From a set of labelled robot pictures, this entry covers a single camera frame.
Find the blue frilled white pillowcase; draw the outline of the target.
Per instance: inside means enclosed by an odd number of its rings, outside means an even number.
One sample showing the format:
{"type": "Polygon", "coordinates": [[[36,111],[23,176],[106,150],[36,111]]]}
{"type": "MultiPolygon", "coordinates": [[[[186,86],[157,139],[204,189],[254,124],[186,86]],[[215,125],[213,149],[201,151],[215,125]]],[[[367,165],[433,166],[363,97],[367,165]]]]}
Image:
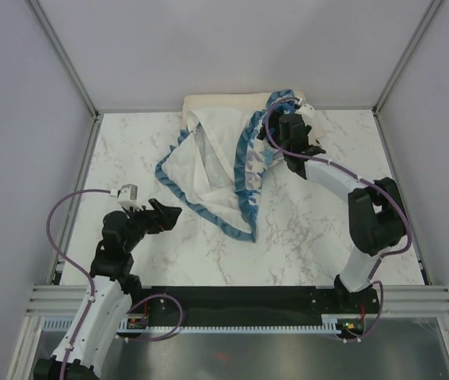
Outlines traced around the blue frilled white pillowcase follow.
{"type": "Polygon", "coordinates": [[[271,102],[252,114],[236,150],[214,150],[205,143],[171,146],[155,176],[199,216],[238,241],[257,240],[257,220],[266,171],[283,161],[261,129],[271,102]]]}

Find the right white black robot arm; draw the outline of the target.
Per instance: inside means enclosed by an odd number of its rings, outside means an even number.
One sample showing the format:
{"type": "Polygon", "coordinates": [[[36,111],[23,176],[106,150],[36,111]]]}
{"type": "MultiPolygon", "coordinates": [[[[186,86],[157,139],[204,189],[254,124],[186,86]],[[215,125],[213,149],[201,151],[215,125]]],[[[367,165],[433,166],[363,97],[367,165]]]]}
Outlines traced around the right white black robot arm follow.
{"type": "Polygon", "coordinates": [[[280,148],[290,171],[321,185],[347,204],[353,247],[334,280],[332,296],[339,311],[351,312],[361,303],[360,292],[371,285],[382,255],[410,235],[398,185],[390,177],[364,180],[332,161],[324,149],[309,143],[311,126],[299,114],[274,112],[266,131],[268,142],[280,148]]]}

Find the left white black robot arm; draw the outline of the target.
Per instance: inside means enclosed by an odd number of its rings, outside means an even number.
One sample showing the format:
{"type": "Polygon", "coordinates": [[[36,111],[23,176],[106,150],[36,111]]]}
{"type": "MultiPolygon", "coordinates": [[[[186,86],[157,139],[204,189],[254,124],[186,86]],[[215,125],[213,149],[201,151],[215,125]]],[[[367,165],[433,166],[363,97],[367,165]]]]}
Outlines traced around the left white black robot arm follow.
{"type": "Polygon", "coordinates": [[[120,322],[152,299],[143,297],[139,277],[131,274],[132,250],[146,235],[172,230],[182,210],[148,202],[149,208],[122,203],[103,218],[86,294],[51,357],[35,364],[35,379],[99,379],[120,322]]]}

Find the cream white pillow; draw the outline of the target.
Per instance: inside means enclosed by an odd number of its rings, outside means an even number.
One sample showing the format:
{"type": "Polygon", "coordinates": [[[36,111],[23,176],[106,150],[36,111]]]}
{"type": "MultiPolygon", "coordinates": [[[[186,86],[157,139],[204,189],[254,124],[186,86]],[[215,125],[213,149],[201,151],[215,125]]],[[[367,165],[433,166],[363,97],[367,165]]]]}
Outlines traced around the cream white pillow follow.
{"type": "Polygon", "coordinates": [[[304,93],[291,89],[273,93],[197,94],[184,98],[178,144],[194,146],[205,143],[214,150],[236,150],[242,131],[256,111],[262,112],[280,97],[305,100],[304,93]]]}

